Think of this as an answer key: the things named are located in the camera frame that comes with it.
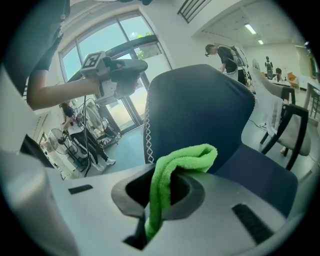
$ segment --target white sneaker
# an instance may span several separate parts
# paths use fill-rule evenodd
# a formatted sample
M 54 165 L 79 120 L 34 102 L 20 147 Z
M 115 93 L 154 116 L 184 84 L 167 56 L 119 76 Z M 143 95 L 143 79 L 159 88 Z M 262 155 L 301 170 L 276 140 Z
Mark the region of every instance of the white sneaker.
M 99 172 L 103 172 L 105 170 L 105 167 L 103 167 L 99 162 L 98 164 L 92 163 L 92 166 L 96 168 Z
M 105 161 L 105 162 L 106 162 L 106 165 L 107 165 L 107 166 L 110 166 L 110 165 L 114 165 L 115 162 L 116 162 L 116 160 L 113 160 L 113 159 L 108 158 L 108 160 Z

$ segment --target chair seat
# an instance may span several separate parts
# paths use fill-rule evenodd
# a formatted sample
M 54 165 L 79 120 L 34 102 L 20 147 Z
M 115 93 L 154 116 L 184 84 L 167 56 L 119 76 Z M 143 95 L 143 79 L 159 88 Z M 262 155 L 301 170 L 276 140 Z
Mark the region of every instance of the chair seat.
M 288 126 L 285 128 L 283 134 L 278 139 L 278 142 L 284 147 L 294 150 L 298 138 L 301 118 L 293 115 Z M 311 139 L 308 132 L 305 133 L 304 140 L 299 154 L 301 156 L 308 156 L 311 150 Z
M 262 153 L 242 144 L 214 175 L 237 182 L 285 217 L 289 215 L 297 192 L 297 177 Z

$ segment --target ceiling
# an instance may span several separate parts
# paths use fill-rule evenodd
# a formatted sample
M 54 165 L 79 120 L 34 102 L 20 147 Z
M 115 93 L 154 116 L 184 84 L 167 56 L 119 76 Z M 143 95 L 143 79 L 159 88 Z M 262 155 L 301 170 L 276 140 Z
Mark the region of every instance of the ceiling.
M 300 32 L 288 16 L 271 0 L 256 0 L 243 4 L 236 10 L 216 20 L 202 32 L 236 41 L 246 47 L 264 44 L 305 43 Z M 249 23 L 257 34 L 252 34 L 244 25 Z

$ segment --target electric fan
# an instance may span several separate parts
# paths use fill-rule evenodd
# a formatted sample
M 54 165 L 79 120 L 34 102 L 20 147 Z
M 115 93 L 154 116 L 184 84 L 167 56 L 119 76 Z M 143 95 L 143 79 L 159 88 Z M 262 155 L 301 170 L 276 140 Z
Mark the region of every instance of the electric fan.
M 55 151 L 61 155 L 68 154 L 70 143 L 67 134 L 64 135 L 60 129 L 54 128 L 49 133 L 49 141 Z

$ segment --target black vent slot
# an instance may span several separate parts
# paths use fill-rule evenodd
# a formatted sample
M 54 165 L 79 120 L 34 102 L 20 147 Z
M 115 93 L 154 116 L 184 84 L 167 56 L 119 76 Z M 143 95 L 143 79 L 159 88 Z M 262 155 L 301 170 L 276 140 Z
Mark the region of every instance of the black vent slot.
M 257 244 L 274 234 L 247 205 L 237 204 L 232 210 Z

